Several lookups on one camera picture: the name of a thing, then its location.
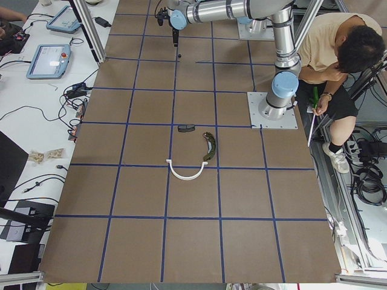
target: person's arm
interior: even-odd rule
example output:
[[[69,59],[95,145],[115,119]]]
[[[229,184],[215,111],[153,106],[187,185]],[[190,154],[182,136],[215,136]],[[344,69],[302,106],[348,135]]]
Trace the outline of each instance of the person's arm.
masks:
[[[332,99],[332,95],[340,88],[340,86],[345,82],[347,74],[343,74],[340,80],[327,81],[325,85],[324,93],[320,96],[319,102],[317,103],[316,109],[313,109],[315,115],[320,116],[328,109],[328,104]]]
[[[299,79],[312,82],[339,81],[346,74],[337,69],[338,63],[332,63],[323,71],[315,71],[310,66],[303,66],[298,76]]]
[[[4,7],[0,7],[0,18],[7,21],[27,21],[26,15]]]

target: black hair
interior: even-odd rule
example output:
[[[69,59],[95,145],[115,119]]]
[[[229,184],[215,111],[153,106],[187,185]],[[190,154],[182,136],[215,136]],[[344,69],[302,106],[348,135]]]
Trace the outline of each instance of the black hair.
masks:
[[[355,26],[338,48],[337,59],[342,73],[357,73],[375,65],[383,57],[386,45],[371,27]]]

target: brown mat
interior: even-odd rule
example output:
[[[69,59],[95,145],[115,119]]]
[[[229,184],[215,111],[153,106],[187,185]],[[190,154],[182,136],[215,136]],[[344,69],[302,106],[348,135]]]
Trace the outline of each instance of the brown mat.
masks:
[[[303,130],[250,128],[246,92],[269,89],[273,43],[238,40],[235,21],[218,21],[187,27],[176,49],[156,3],[119,4],[45,282],[333,282],[340,266]],[[166,159],[197,172],[206,131],[217,155],[199,178],[177,179]]]

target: white curved plastic part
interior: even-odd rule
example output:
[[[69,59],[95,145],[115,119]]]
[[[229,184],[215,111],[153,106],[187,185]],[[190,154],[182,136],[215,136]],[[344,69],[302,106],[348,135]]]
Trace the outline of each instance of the white curved plastic part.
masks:
[[[166,161],[167,161],[167,163],[169,164],[169,168],[171,168],[172,173],[173,173],[178,179],[181,179],[181,180],[193,180],[193,179],[195,179],[196,177],[198,177],[199,175],[201,175],[201,172],[203,171],[204,166],[208,164],[208,162],[203,161],[203,162],[201,163],[201,168],[200,168],[200,170],[199,170],[198,173],[196,173],[195,175],[192,175],[192,176],[181,176],[180,174],[177,174],[176,171],[174,170],[174,168],[172,167],[172,160],[171,160],[171,159],[167,159]]]

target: white table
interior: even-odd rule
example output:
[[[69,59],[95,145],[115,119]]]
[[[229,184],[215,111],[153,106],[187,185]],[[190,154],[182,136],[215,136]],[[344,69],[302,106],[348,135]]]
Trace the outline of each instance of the white table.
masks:
[[[112,24],[118,3],[119,0],[105,0],[97,6],[89,6],[91,16],[100,16]],[[69,5],[66,1],[54,1],[47,7],[38,4],[33,13],[55,15],[66,5]],[[45,16],[31,16],[24,25],[24,28],[28,27],[31,21],[41,19],[50,20],[51,18]],[[103,28],[96,24],[96,29],[100,40],[105,47],[110,28]],[[72,37],[84,40],[84,43],[81,45],[71,46],[70,62],[65,74],[60,79],[29,80],[25,76],[29,67],[29,64],[27,63],[10,64],[0,69],[0,74],[2,75],[0,79],[0,118],[7,112],[21,106],[34,106],[41,108],[48,119],[54,119],[57,118],[58,111],[61,107],[59,97],[62,95],[63,90],[74,83],[82,82],[98,68],[98,65],[90,52],[81,28],[74,34],[66,34],[47,30],[45,28],[45,22],[35,22],[34,25],[27,30],[27,33],[30,34],[30,38],[22,53],[11,54],[4,57],[0,62],[0,65],[12,60],[32,60],[39,44],[68,44]],[[96,73],[86,81],[86,84],[88,86],[93,86],[95,78]],[[69,122],[75,117],[76,113],[72,109],[67,109],[67,111],[67,115],[64,116],[63,120]],[[68,167],[75,144],[72,141],[68,141],[67,127],[61,121],[48,122],[37,109],[23,108],[1,120],[0,131],[5,133],[28,153],[30,153],[31,150],[44,153],[48,150],[58,148],[65,149],[65,156],[62,159],[52,159],[41,164],[35,164],[28,161],[18,184],[35,176],[47,173],[56,173],[66,176],[67,172],[64,169],[57,169],[56,165],[60,164]],[[43,196],[57,200],[60,198],[63,184],[55,179],[44,182],[40,187],[36,187],[28,193],[22,193],[23,189],[33,186],[34,182],[35,181],[32,181],[17,189],[12,193],[10,199]],[[54,204],[56,206],[56,203],[51,200],[37,199],[33,201]],[[17,202],[8,202],[5,207],[13,210],[16,204]],[[5,223],[5,220],[0,219],[1,225]],[[49,232],[44,234],[41,243],[46,244],[48,235]],[[14,247],[19,244],[21,243],[0,240],[0,274],[8,273]]]

